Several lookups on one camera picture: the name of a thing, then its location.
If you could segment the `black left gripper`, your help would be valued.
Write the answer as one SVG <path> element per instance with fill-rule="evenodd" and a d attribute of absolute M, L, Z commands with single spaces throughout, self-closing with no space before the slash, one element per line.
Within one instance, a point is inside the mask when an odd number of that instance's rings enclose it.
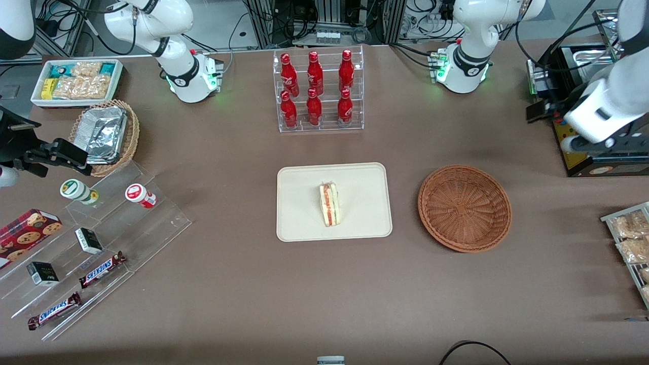
<path fill-rule="evenodd" d="M 575 86 L 571 90 L 561 89 L 556 100 L 542 99 L 526 107 L 526 122 L 555 119 L 556 125 L 566 125 L 565 114 L 578 104 L 588 84 Z"/>

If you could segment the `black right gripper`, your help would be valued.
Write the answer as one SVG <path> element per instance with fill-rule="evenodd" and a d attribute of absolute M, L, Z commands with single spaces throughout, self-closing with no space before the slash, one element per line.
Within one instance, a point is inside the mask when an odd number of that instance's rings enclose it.
<path fill-rule="evenodd" d="M 90 176 L 92 167 L 87 164 L 88 153 L 63 138 L 56 138 L 48 144 L 48 152 L 34 149 L 42 145 L 35 134 L 38 122 L 28 120 L 1 106 L 1 165 L 14 167 L 14 160 L 21 159 L 21 171 L 46 177 L 49 166 L 71 168 Z"/>

